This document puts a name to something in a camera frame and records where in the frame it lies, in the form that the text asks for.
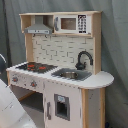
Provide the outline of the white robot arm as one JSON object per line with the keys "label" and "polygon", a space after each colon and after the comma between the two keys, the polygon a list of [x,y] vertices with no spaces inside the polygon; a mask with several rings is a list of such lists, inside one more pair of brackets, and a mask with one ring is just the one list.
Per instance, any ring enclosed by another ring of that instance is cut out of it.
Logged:
{"label": "white robot arm", "polygon": [[0,79],[0,128],[37,128],[10,87]]}

